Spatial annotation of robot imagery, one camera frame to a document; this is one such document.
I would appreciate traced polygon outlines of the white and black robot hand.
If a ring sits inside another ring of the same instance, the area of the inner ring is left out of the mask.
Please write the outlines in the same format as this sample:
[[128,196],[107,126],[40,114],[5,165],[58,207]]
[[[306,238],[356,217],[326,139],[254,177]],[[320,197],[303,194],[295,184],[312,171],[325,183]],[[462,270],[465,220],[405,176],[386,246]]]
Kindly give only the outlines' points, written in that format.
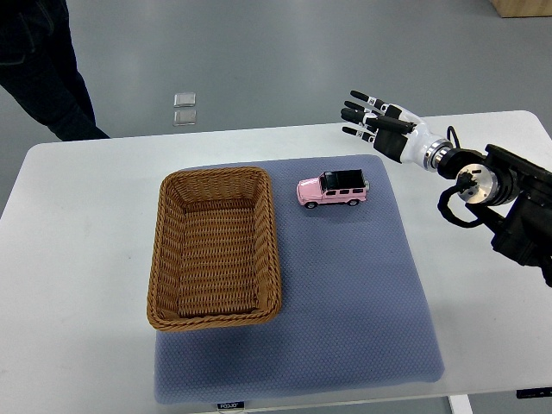
[[431,132],[427,122],[396,104],[360,91],[351,91],[341,110],[342,128],[371,144],[380,154],[398,163],[412,163],[434,172],[453,144]]

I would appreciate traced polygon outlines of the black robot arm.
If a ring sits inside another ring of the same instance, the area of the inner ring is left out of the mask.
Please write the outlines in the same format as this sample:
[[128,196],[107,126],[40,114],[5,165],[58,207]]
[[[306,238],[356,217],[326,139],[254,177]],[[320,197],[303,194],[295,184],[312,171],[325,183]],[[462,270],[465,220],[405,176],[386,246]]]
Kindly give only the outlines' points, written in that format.
[[447,148],[433,164],[455,181],[437,204],[443,218],[464,229],[487,226],[494,251],[540,268],[551,285],[551,172],[492,144],[485,155]]

